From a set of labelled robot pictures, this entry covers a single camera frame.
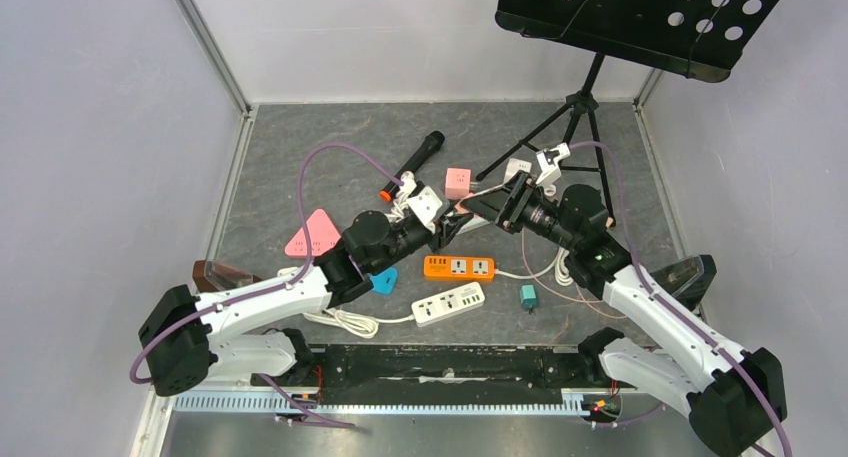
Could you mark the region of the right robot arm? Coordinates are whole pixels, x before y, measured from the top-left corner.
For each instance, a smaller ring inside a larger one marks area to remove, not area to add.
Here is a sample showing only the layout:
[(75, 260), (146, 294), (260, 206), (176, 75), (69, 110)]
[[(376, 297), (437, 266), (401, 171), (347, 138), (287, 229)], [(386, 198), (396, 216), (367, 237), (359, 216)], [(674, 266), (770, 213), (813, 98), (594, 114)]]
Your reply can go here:
[(574, 281), (664, 351), (656, 355), (605, 328), (580, 346), (577, 369), (585, 382), (612, 379), (651, 395), (685, 417), (718, 456), (739, 456), (771, 431), (791, 455), (780, 361), (765, 348), (746, 350), (666, 292), (608, 233), (599, 191), (575, 184), (556, 201), (520, 173), (462, 205), (509, 233), (528, 230), (568, 250), (565, 265)]

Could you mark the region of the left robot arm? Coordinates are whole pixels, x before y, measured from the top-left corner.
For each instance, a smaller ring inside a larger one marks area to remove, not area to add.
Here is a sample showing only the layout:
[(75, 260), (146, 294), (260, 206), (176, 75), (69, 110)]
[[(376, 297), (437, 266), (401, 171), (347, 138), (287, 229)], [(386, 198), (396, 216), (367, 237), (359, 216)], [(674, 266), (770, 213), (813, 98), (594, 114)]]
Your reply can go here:
[[(147, 381), (157, 395), (186, 392), (209, 377), (280, 376), (307, 382), (314, 360), (302, 333), (262, 337), (255, 329), (303, 313), (318, 313), (369, 292), (378, 274), (423, 247), (437, 251), (472, 219), (449, 212), (431, 224), (415, 215), (390, 222), (378, 211), (360, 213), (340, 240), (314, 261), (279, 277), (219, 292), (192, 294), (186, 285), (166, 291), (138, 336), (142, 345), (130, 377)], [(138, 376), (146, 364), (150, 375)]]

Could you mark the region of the blue plug adapter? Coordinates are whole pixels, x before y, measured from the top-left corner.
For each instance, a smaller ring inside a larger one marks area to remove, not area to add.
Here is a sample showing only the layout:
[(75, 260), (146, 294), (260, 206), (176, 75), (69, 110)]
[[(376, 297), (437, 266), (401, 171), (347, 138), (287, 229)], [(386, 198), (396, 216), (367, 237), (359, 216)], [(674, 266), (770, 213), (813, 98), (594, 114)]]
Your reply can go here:
[(382, 296), (389, 296), (397, 283), (398, 271), (394, 267), (389, 267), (386, 270), (372, 274), (369, 276), (372, 284), (372, 290)]

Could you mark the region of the salmon pink usb charger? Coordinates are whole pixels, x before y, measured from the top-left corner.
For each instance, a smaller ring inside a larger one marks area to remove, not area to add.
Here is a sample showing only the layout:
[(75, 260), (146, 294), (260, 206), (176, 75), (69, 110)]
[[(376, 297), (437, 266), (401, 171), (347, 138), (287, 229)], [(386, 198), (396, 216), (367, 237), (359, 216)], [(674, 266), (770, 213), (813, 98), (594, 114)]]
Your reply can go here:
[(454, 210), (460, 215), (470, 214), (470, 211), (462, 205), (462, 200), (455, 203)]

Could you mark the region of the teal usb charger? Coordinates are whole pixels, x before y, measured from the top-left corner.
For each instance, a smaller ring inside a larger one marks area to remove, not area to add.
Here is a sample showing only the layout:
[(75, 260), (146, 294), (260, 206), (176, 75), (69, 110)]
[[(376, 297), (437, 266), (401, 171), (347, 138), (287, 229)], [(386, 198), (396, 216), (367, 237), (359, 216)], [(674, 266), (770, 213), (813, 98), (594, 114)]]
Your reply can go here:
[(521, 308), (528, 314), (535, 312), (535, 309), (538, 307), (538, 297), (533, 285), (527, 284), (520, 288), (519, 303)]

